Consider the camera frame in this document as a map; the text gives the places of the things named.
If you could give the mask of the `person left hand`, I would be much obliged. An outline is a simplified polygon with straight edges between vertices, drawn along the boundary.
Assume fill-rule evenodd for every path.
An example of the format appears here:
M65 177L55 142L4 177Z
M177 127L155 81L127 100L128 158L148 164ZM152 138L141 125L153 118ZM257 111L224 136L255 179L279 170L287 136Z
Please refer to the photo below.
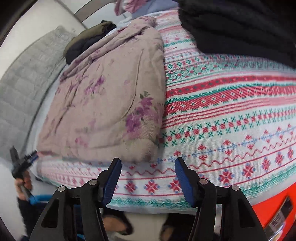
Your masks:
M29 171L25 171L23 173L22 178L15 179L15 188L16 188L16 193L17 193L18 198L20 200L26 201L27 198L26 198L25 193L22 190L22 187L26 188L29 191L31 191L33 188Z

